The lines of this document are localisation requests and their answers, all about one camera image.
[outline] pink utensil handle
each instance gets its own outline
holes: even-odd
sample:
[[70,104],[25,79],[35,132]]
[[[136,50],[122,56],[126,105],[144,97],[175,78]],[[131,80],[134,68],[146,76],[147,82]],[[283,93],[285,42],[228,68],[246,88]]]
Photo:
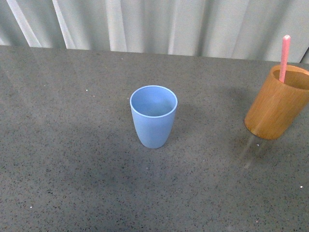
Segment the pink utensil handle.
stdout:
[[290,48],[291,37],[286,35],[282,39],[282,52],[281,52],[281,64],[280,64],[280,74],[279,80],[284,83],[286,65],[288,62],[289,48]]

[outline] granite countertop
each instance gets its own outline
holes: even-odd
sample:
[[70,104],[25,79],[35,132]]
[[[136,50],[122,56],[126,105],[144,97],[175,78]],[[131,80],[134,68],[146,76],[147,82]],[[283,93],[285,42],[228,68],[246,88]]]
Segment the granite countertop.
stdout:
[[[0,231],[309,231],[308,106],[274,141],[243,123],[275,64],[0,46]],[[145,85],[179,101],[158,149]]]

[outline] cup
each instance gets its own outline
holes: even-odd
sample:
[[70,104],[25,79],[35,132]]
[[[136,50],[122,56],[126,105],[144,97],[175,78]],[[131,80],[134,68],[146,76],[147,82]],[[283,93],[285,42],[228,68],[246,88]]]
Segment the cup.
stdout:
[[130,106],[136,133],[148,148],[164,145],[173,126],[177,97],[162,86],[144,86],[130,98]]
[[278,139],[309,101],[309,72],[287,65],[284,83],[280,65],[270,69],[245,117],[246,127],[263,139]]

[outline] curtain fold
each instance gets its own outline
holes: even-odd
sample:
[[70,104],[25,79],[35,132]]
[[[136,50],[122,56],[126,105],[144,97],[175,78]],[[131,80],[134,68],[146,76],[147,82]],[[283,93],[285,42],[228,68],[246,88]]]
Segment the curtain fold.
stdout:
[[0,44],[309,63],[307,0],[0,0]]

